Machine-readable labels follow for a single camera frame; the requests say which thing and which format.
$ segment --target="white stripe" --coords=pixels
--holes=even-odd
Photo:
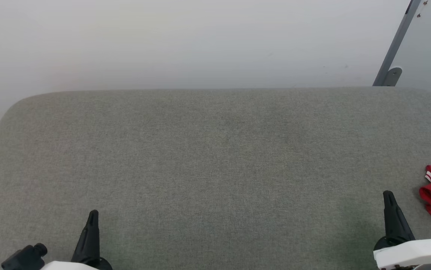
[[[426,172],[426,178],[427,178],[427,180],[429,180],[429,181],[430,181],[430,183],[431,183],[431,172],[430,172],[430,171],[427,171],[427,172]]]

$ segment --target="gray fabric surface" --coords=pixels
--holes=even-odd
[[[0,122],[0,263],[70,260],[90,210],[125,269],[374,269],[392,190],[418,239],[431,93],[62,92]]]

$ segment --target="black mechanical part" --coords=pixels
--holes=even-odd
[[[41,243],[26,246],[17,250],[7,260],[1,263],[4,270],[40,270],[45,263],[41,257],[47,254],[47,248]]]
[[[386,190],[384,195],[385,236],[375,244],[374,250],[397,246],[415,240],[402,210],[395,200],[392,191]]]
[[[112,270],[109,262],[101,258],[99,246],[99,212],[92,210],[87,223],[70,260],[72,263],[83,263],[99,270]]]

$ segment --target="gray hinge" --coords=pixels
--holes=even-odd
[[[387,72],[387,75],[385,76],[385,80],[382,86],[394,87],[397,81],[399,80],[401,74],[402,74],[401,68],[399,67],[391,68]]]

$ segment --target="gray metal strip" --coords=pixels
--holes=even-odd
[[[389,51],[387,51],[387,54],[385,55],[384,62],[382,62],[382,65],[380,66],[379,73],[377,74],[377,77],[375,77],[373,86],[383,86],[385,76],[387,76],[387,72],[392,65],[392,61],[394,61],[395,55],[399,50],[400,44],[406,35],[407,29],[409,29],[410,22],[412,22],[412,19],[416,14],[417,8],[421,4],[421,1],[422,0],[411,0],[409,8],[402,18],[402,22],[400,22],[399,29],[397,29],[397,32],[395,33],[392,44],[389,47]]]

